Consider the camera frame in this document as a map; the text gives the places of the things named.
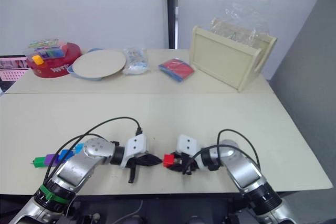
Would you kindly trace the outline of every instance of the white table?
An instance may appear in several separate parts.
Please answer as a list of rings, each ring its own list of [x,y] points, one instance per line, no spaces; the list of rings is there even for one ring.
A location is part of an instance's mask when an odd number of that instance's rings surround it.
[[[152,63],[155,57],[160,57],[158,63],[161,63],[165,57],[185,59],[187,51],[149,50],[149,56]],[[135,84],[139,83],[138,78],[146,81],[141,82],[142,89]],[[195,79],[203,85],[197,85]],[[160,80],[167,85],[165,89]],[[261,169],[274,190],[332,187],[263,77],[243,93],[200,71],[183,84],[170,81],[155,70],[155,65],[151,73],[143,76],[119,76],[102,82],[70,76],[41,79],[28,72],[0,98],[0,194],[33,194],[46,170],[30,164],[34,157],[52,153],[71,137],[101,121],[122,115],[132,116],[141,123],[149,139],[149,151],[157,156],[174,151],[179,134],[197,138],[206,146],[215,143],[219,130],[232,128],[252,141]],[[30,85],[33,91],[23,84]],[[95,132],[123,144],[134,131],[134,123],[123,120]],[[228,133],[223,136],[236,140],[253,156],[242,139]],[[223,168],[217,172],[198,170],[192,176],[182,176],[161,165],[140,167],[134,184],[127,183],[128,176],[128,169],[100,166],[80,194],[237,192]]]

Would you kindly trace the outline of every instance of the round cream plate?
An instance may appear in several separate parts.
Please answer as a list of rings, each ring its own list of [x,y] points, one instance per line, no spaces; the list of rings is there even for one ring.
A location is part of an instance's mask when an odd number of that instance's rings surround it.
[[[126,63],[125,55],[117,50],[98,50],[79,57],[73,71],[85,78],[102,78],[120,71]]]

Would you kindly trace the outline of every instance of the plastic bag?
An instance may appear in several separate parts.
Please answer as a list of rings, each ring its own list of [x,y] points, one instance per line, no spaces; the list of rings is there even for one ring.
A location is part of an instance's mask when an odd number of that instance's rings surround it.
[[[195,72],[189,64],[177,58],[160,64],[159,69],[178,82],[184,81],[189,75]]]
[[[127,48],[123,52],[126,56],[124,74],[143,74],[149,70],[148,59],[142,49]]]
[[[212,20],[211,32],[250,47],[260,48],[258,38],[268,35],[268,25],[255,9],[228,2],[222,13],[221,18]]]

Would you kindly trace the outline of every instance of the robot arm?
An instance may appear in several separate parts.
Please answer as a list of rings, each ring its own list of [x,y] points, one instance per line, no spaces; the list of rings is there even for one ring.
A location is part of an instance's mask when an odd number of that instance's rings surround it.
[[[238,147],[232,140],[224,140],[221,144]],[[180,153],[186,153],[192,157],[201,149],[196,139],[186,135],[178,138],[177,151]],[[259,223],[299,223],[286,202],[272,189],[252,160],[229,147],[220,147],[219,152],[222,165],[226,167],[239,192],[248,199]],[[204,151],[195,158],[195,161],[198,167],[204,170],[206,167],[216,165],[217,157],[217,149],[213,148]]]
[[[98,165],[118,164],[125,168],[131,158],[146,150],[143,134],[129,139],[125,147],[99,137],[89,139],[79,154],[68,159],[45,185],[40,186],[10,224],[27,217],[42,223],[55,223]]]

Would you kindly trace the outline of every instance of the purple block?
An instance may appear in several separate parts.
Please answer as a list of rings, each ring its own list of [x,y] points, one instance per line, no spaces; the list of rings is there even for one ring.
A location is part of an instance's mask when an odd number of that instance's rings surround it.
[[[46,159],[44,160],[43,164],[48,166],[52,160],[52,158],[54,157],[54,154],[48,154],[46,156]],[[56,158],[54,160],[54,163],[52,164],[52,166],[56,166],[58,164],[58,155],[56,155]]]

